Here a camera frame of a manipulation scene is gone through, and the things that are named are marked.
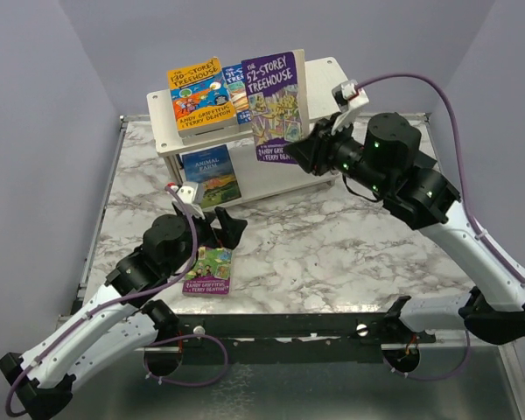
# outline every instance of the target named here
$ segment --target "gray wall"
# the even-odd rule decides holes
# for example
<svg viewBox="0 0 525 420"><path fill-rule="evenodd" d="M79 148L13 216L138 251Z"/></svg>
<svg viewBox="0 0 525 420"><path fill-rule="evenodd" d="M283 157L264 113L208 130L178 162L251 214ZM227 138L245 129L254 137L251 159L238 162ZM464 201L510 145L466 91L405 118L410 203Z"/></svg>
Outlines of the gray wall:
<svg viewBox="0 0 525 420"><path fill-rule="evenodd" d="M0 1L0 357L69 308L117 131L58 2ZM0 418L6 391L0 374Z"/></svg>
<svg viewBox="0 0 525 420"><path fill-rule="evenodd" d="M472 203L481 223L525 265L525 0L498 0L448 87ZM432 116L444 172L456 182L451 130ZM525 339L516 345L525 373Z"/></svg>
<svg viewBox="0 0 525 420"><path fill-rule="evenodd" d="M393 71L445 84L494 0L60 0L121 114L146 114L165 72L213 55L224 64L304 48L363 80ZM370 88L368 110L432 111L412 80Z"/></svg>

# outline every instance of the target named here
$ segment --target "book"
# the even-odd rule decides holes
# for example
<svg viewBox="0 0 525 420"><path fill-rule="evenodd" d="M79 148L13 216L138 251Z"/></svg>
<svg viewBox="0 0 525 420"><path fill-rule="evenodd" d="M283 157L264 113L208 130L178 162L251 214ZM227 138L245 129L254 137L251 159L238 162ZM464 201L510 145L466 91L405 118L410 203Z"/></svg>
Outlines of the book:
<svg viewBox="0 0 525 420"><path fill-rule="evenodd" d="M202 208L218 206L242 196L225 144L192 151L181 158L186 180L204 186L204 198L200 203Z"/></svg>
<svg viewBox="0 0 525 420"><path fill-rule="evenodd" d="M183 294L227 295L231 278L231 249L199 247L199 258L186 273Z"/></svg>
<svg viewBox="0 0 525 420"><path fill-rule="evenodd" d="M283 147L309 135L304 50L241 62L256 158L295 164Z"/></svg>
<svg viewBox="0 0 525 420"><path fill-rule="evenodd" d="M180 136L237 125L235 108L220 61L209 61L167 72L173 113Z"/></svg>
<svg viewBox="0 0 525 420"><path fill-rule="evenodd" d="M243 78L243 67L241 64L227 66L223 68L224 78L226 79L227 89L231 95L231 102L234 104L237 113L237 122L245 124L251 121L251 112L245 93L245 82Z"/></svg>

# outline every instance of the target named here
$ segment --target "marble table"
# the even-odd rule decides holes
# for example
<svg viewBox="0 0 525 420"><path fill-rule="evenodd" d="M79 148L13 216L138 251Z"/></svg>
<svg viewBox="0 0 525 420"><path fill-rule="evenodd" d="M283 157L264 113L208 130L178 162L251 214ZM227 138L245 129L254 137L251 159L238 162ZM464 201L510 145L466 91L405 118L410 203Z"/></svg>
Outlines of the marble table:
<svg viewBox="0 0 525 420"><path fill-rule="evenodd" d="M354 128L361 142L367 120L362 117ZM424 118L417 115L410 122L422 131L421 150L433 157ZM232 146L253 147L250 140ZM164 192L169 181L150 122L129 122L86 301L156 217L172 212ZM451 295L473 286L433 242L381 205L350 195L340 179L333 186L308 187L228 211L248 221L234 251L229 295L186 297L177 284L157 295L176 313L378 312L400 295Z"/></svg>

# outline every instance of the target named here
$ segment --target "white shelf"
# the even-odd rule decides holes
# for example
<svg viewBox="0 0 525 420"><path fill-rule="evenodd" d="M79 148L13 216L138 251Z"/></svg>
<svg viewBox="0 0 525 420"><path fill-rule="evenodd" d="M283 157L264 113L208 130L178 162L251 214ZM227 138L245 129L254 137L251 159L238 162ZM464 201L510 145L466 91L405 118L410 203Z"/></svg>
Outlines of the white shelf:
<svg viewBox="0 0 525 420"><path fill-rule="evenodd" d="M331 95L331 90L347 80L336 59L328 57L305 62L307 80L307 103L312 123L328 117L339 110ZM252 136L250 124L227 127L206 134L194 136L191 143L183 144L177 132L173 114L172 98L169 89L148 94L151 127L156 139L156 151L161 157L168 157L186 151L229 143Z"/></svg>
<svg viewBox="0 0 525 420"><path fill-rule="evenodd" d="M306 186L333 182L338 177L338 175L330 173L322 177L316 177L305 173L296 164L260 162L256 160L255 146L252 143L228 149L241 190L241 198L219 204L218 206L220 207L235 206L279 193L287 193ZM184 179L185 174L182 170L181 174Z"/></svg>

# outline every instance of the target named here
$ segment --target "purple cable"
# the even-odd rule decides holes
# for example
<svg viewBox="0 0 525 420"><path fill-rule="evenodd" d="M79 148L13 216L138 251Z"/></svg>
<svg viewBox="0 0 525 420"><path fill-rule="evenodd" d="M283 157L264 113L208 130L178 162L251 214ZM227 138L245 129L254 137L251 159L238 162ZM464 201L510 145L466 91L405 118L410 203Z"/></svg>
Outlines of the purple cable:
<svg viewBox="0 0 525 420"><path fill-rule="evenodd" d="M208 340L211 340L214 343L216 343L218 346L220 346L221 352L224 355L224 367L214 378L209 379L207 381L201 381L201 382L183 382L183 381L176 381L174 379L164 378L162 376L155 376L150 371L150 368L148 367L148 361L144 357L143 358L143 366L146 369L146 372L148 372L148 376L146 378L151 377L151 378L153 378L153 379L155 379L157 381L170 383L170 384L173 384L173 385L179 385L180 387L189 387L189 388L207 387L208 385L215 384L217 381L219 381L221 378L223 378L223 376L228 371L228 367L229 367L229 365L228 365L228 351L226 350L226 347L223 345L223 343L221 341L219 341L215 337L212 337L211 335L205 335L205 334L180 335L178 337L173 337L172 339L164 339L162 341L158 341L156 343L152 343L148 347L161 346L163 344L169 344L169 343L174 343L176 341L190 340L190 339L208 339Z"/></svg>
<svg viewBox="0 0 525 420"><path fill-rule="evenodd" d="M455 142L455 154L457 156L458 175L461 183L461 192L463 194L463 208L465 209L466 218L471 224L472 230L474 230L476 235L479 236L480 241L488 248L488 250L490 250L492 255L498 260L498 262L500 262L507 269L507 271L509 271L509 273L512 276L514 276L517 280L519 280L521 285L525 287L525 277L517 269L515 269L513 264L510 263L506 259L506 257L500 253L500 251L490 242L490 240L486 236L482 235L482 229L480 228L478 222L473 216L473 211L470 208L469 190L468 185L466 183L465 168L463 166L463 156L461 151L459 128L457 126L457 118L455 117L455 111L453 110L453 106L451 105L449 98L447 97L443 89L432 79L414 73L384 74L383 76L377 76L372 79L364 80L363 82L358 83L355 89L357 91L358 89L362 89L365 86L374 84L378 81L385 81L386 79L394 79L399 77L410 77L411 79L419 79L420 81L428 83L434 88L434 90L437 92L437 94L443 101L445 108L447 109L447 114L449 114L449 119L451 121L451 130L453 131L453 140Z"/></svg>
<svg viewBox="0 0 525 420"><path fill-rule="evenodd" d="M84 322L90 320L95 314L98 312L103 311L105 308L110 307L111 305L116 304L123 304L126 303L132 299L136 298L143 298L146 296L152 296L160 291L163 291L167 289L168 287L173 286L175 283L180 281L183 277L185 277L186 273L188 273L191 268L194 265L194 260L196 257L196 253L198 251L199 245L198 245L198 239L196 234L196 227L194 226L193 217L191 214L186 211L185 203L181 200L181 198L170 188L166 187L165 190L173 196L173 198L180 204L181 208L183 209L183 214L186 217L186 221L189 224L189 228L191 229L192 234L192 252L191 252L191 258L189 258L189 262L186 265L186 268L173 278L172 280L168 279L168 282L166 284L163 284L161 286L156 287L155 289L141 291L138 293L132 293L125 297L119 297L118 299L109 300L108 302L105 302L104 304L100 304L96 306L91 311L87 312L88 318L80 318L76 322L74 322L70 327L66 329L55 341L52 342L52 344L47 347L39 356L37 356L34 361L35 363L39 364L53 349L55 349L62 341L64 341L71 333L73 333L78 327L80 327ZM30 364L25 368L25 370L16 378L16 380L11 384L10 390L8 391L8 396L6 397L6 404L5 404L5 410L6 414L9 417L21 417L25 414L27 414L27 411L19 411L14 412L11 409L11 400L13 399L14 394L16 393L16 389L18 389L19 383L27 376L27 374L33 369L33 366Z"/></svg>
<svg viewBox="0 0 525 420"><path fill-rule="evenodd" d="M392 367L385 358L383 358L383 362L393 368L392 372L394 374L397 374L399 376L404 376L405 379L411 379L413 381L420 381L420 382L443 381L445 379L452 378L453 376L457 376L458 374L463 372L469 360L471 359L471 336L467 330L465 330L465 337L466 337L465 356L463 356L463 360L458 364L458 366L455 367L451 372L447 374L439 374L438 376L417 376L414 374L405 374L401 371L396 370L394 367Z"/></svg>

